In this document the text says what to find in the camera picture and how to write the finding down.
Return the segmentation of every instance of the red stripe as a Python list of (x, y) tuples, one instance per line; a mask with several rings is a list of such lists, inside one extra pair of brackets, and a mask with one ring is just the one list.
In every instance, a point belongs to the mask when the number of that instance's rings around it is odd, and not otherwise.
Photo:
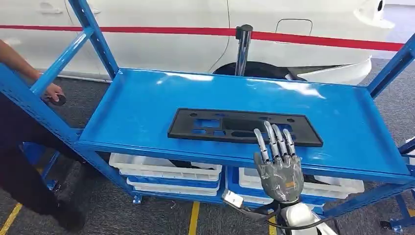
[[(0, 25), (0, 28), (11, 29), (33, 29), (52, 31), (82, 31), (81, 27), (75, 26), (36, 26), (36, 25)], [(111, 33), (162, 33), (162, 34), (192, 34), (192, 35), (215, 35), (234, 36), (234, 28), (196, 28), (196, 27), (101, 27), (102, 32)], [(293, 34), (281, 34), (271, 32), (252, 32), (253, 40), (275, 41), (285, 43), (297, 43), (330, 47), (347, 47), (372, 50), (398, 51), (402, 43), (388, 43), (363, 41), (340, 38), (324, 38), (314, 36), (301, 36)]]
[(294, 34), (282, 34), (282, 33), (268, 33), (268, 32), (252, 32), (252, 39), (264, 40), (264, 41), (277, 41), (285, 43), (298, 43), (298, 44), (310, 44), (330, 47), (347, 47), (347, 48), (360, 48), (371, 50), (388, 50), (399, 51), (403, 46), (403, 43), (388, 43), (388, 42), (375, 42), (375, 41), (363, 41), (341, 38), (324, 38), (314, 36), (301, 36)]

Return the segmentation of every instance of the yellow floor line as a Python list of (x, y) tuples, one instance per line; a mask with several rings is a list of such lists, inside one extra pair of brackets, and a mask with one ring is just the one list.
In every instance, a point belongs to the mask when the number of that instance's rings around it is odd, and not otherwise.
[(199, 207), (200, 202), (193, 202), (192, 216), (190, 217), (189, 225), (189, 235), (196, 235), (197, 218), (199, 217)]
[(412, 209), (408, 209), (408, 212), (409, 212), (409, 215), (412, 217), (412, 216), (415, 216), (415, 210), (412, 210)]
[[(268, 221), (275, 223), (275, 216), (271, 217)], [(269, 225), (270, 235), (277, 235), (277, 228)]]
[(12, 225), (13, 221), (16, 219), (17, 214), (19, 213), (22, 205), (18, 203), (13, 211), (10, 213), (9, 217), (7, 218), (6, 222), (4, 223), (3, 227), (0, 230), (0, 235), (5, 235), (9, 230), (10, 226)]

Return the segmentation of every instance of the shelf tray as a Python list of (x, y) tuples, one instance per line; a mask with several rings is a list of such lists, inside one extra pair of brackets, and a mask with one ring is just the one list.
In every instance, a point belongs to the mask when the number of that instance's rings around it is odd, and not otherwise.
[(358, 86), (120, 69), (78, 144), (254, 167), (256, 144), (168, 138), (178, 108), (305, 115), (324, 145), (296, 148), (304, 173), (402, 184), (414, 179), (368, 91)]

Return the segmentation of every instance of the black pants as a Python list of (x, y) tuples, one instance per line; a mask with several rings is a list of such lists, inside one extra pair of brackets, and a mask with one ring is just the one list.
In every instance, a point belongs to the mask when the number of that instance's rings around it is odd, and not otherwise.
[(39, 214), (54, 214), (58, 201), (20, 149), (23, 141), (53, 148), (66, 157), (82, 158), (0, 93), (0, 188)]

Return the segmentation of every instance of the car door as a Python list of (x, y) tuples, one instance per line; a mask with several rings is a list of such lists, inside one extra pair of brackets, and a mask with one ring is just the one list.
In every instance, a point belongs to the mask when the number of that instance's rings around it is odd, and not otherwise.
[[(0, 39), (37, 69), (47, 69), (77, 36), (77, 32), (69, 31), (1, 28), (1, 25), (72, 26), (64, 0), (0, 0), (0, 5)], [(98, 61), (81, 49), (64, 68), (64, 74), (99, 74)]]
[[(100, 27), (229, 27), (227, 0), (88, 0)], [(69, 11), (72, 21), (77, 21)], [(120, 67), (208, 71), (224, 53), (227, 36), (104, 31)]]

